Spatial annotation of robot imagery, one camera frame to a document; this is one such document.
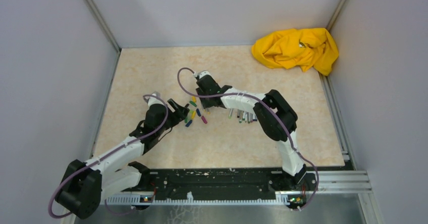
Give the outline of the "blue pen cap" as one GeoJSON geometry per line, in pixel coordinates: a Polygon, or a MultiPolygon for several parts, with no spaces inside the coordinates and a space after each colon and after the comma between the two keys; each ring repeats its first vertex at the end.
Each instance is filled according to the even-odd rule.
{"type": "Polygon", "coordinates": [[[193,121],[192,121],[192,120],[189,120],[189,121],[186,123],[185,127],[189,127],[192,123],[193,123],[193,121]]]}

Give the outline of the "purple pen cap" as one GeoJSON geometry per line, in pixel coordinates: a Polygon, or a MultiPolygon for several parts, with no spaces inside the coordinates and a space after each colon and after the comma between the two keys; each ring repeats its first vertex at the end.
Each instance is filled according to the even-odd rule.
{"type": "Polygon", "coordinates": [[[207,124],[207,120],[206,120],[205,116],[201,116],[201,119],[205,124],[207,124]]]}

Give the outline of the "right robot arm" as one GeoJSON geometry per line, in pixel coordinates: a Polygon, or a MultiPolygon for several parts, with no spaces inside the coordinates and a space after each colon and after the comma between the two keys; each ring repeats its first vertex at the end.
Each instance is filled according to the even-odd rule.
{"type": "Polygon", "coordinates": [[[297,190],[304,183],[306,167],[296,143],[298,116],[284,97],[276,90],[261,94],[230,85],[220,87],[207,71],[195,78],[196,92],[204,107],[236,109],[256,117],[263,132],[277,143],[286,187],[297,190]]]}

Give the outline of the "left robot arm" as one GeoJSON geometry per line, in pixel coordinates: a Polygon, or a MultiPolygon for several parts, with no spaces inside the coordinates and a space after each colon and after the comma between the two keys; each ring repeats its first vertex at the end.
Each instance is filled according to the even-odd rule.
{"type": "Polygon", "coordinates": [[[53,202],[70,214],[86,219],[110,196],[133,187],[140,191],[150,187],[151,176],[133,160],[149,152],[166,130],[186,119],[190,110],[173,99],[163,101],[155,95],[146,95],[145,101],[148,105],[145,118],[121,143],[98,157],[86,161],[76,159],[67,166],[48,204],[51,217],[68,216],[54,214],[53,202]]]}

